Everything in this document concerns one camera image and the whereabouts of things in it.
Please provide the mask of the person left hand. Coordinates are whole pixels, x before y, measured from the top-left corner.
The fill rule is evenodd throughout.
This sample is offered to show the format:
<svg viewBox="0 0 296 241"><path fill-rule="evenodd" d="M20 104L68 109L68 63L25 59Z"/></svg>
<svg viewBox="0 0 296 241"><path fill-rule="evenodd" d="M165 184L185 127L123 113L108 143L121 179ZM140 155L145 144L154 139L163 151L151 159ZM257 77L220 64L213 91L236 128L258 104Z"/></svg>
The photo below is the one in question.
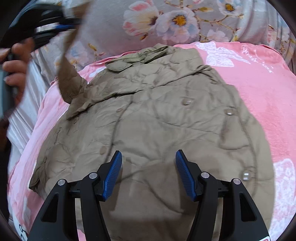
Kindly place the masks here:
<svg viewBox="0 0 296 241"><path fill-rule="evenodd" d="M1 48L1 62L3 62L3 71L10 73L4 78L7 85L15 87L17 94L15 105L18 105L23 97L26 87L27 69L31 59L31 53L35 47L33 38L25 39L22 43L16 43L11 49ZM4 61L9 52L16 56L16 60Z"/></svg>

